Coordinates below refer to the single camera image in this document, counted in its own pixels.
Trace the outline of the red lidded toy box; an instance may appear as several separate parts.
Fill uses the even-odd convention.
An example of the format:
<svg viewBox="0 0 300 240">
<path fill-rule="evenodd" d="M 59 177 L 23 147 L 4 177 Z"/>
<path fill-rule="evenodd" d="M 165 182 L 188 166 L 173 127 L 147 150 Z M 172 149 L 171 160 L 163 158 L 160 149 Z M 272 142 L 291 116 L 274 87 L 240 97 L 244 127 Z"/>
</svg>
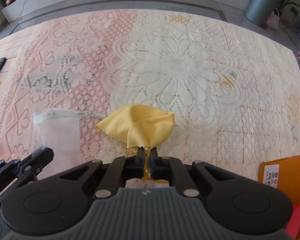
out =
<svg viewBox="0 0 300 240">
<path fill-rule="evenodd" d="M 299 229 L 300 229 L 300 205 L 293 205 L 293 213 L 287 224 L 285 232 L 292 239 L 296 239 Z"/>
</svg>

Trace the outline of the woven pastel basket bag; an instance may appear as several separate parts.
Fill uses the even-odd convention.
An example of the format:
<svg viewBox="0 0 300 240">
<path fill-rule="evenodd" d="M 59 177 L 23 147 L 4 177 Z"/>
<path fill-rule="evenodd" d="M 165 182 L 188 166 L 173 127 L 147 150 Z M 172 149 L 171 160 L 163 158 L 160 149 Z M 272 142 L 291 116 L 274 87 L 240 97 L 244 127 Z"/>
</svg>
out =
<svg viewBox="0 0 300 240">
<path fill-rule="evenodd" d="M 279 26 L 279 21 L 280 21 L 279 11 L 276 8 L 274 8 L 269 18 L 267 19 L 266 25 L 270 29 L 277 30 Z"/>
</svg>

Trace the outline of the blue metal trash can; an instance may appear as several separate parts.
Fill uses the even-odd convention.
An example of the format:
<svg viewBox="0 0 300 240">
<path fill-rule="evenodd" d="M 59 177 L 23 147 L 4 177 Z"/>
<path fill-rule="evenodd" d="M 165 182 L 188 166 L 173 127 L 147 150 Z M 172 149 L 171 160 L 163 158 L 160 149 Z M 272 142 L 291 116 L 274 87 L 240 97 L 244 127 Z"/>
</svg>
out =
<svg viewBox="0 0 300 240">
<path fill-rule="evenodd" d="M 250 0 L 245 11 L 245 17 L 255 25 L 266 24 L 278 0 Z"/>
</svg>

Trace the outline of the orange cardboard box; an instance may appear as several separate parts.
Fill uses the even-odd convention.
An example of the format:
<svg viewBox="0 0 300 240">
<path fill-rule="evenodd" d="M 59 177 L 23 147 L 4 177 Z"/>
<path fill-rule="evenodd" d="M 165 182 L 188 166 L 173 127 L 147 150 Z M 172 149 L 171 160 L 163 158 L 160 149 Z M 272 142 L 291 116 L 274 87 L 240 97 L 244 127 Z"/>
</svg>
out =
<svg viewBox="0 0 300 240">
<path fill-rule="evenodd" d="M 300 155 L 261 163 L 258 181 L 285 193 L 293 205 L 300 205 Z M 300 229 L 296 239 L 300 239 Z"/>
</svg>

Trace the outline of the white plastic bag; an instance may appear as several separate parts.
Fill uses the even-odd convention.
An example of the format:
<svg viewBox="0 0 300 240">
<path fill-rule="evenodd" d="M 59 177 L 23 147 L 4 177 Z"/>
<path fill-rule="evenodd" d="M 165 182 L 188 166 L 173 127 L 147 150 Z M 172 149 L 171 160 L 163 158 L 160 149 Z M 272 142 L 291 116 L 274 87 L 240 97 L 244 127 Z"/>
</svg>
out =
<svg viewBox="0 0 300 240">
<path fill-rule="evenodd" d="M 34 113 L 33 124 L 42 145 L 54 152 L 53 161 L 43 168 L 39 178 L 44 179 L 84 163 L 80 121 L 93 123 L 94 118 L 99 121 L 105 117 L 102 113 L 60 108 L 46 108 Z"/>
</svg>

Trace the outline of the lace tablecloth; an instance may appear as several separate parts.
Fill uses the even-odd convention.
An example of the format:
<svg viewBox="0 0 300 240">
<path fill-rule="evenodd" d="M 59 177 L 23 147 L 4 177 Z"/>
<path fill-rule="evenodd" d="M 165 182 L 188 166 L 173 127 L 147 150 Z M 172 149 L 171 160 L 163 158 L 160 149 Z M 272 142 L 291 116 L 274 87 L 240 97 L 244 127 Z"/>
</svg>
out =
<svg viewBox="0 0 300 240">
<path fill-rule="evenodd" d="M 174 113 L 160 155 L 200 159 L 256 179 L 260 163 L 300 155 L 294 53 L 248 29 L 160 10 L 106 10 L 49 20 L 0 40 L 0 160 L 42 146 L 46 108 L 109 115 L 125 105 Z M 84 161 L 132 154 L 80 121 Z"/>
</svg>

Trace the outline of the yellow microfiber cloth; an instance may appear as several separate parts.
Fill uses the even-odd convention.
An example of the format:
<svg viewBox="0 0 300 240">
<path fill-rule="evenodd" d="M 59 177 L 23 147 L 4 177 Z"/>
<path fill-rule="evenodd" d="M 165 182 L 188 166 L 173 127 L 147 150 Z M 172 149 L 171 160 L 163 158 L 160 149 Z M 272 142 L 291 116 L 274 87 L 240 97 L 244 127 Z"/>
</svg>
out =
<svg viewBox="0 0 300 240">
<path fill-rule="evenodd" d="M 146 105 L 125 105 L 96 124 L 96 131 L 124 142 L 135 153 L 145 150 L 142 180 L 153 180 L 150 151 L 165 142 L 174 128 L 174 113 Z"/>
</svg>

